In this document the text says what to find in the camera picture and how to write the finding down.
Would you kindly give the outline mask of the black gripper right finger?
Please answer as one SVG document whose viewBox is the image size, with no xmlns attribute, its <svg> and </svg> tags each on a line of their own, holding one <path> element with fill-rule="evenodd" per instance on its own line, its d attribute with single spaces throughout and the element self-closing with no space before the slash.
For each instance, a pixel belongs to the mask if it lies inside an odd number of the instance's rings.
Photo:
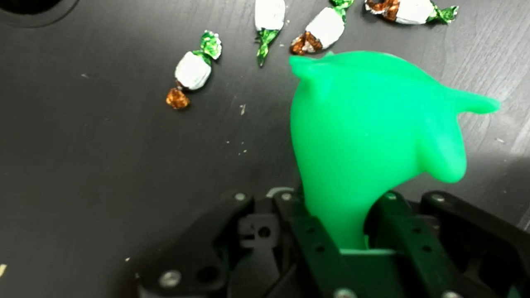
<svg viewBox="0 0 530 298">
<path fill-rule="evenodd" d="M 369 244 L 389 248 L 406 298 L 459 298 L 457 271 L 434 231 L 396 191 L 384 193 L 366 219 Z"/>
</svg>

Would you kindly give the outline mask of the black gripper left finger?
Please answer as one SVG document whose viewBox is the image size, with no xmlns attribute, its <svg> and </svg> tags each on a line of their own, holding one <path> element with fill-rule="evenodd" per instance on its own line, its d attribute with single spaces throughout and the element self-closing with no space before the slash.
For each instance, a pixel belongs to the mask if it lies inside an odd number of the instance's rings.
<svg viewBox="0 0 530 298">
<path fill-rule="evenodd" d="M 273 298 L 339 298 L 338 249 L 321 221 L 311 216 L 293 190 L 273 195 L 280 238 L 273 248 L 278 279 Z"/>
</svg>

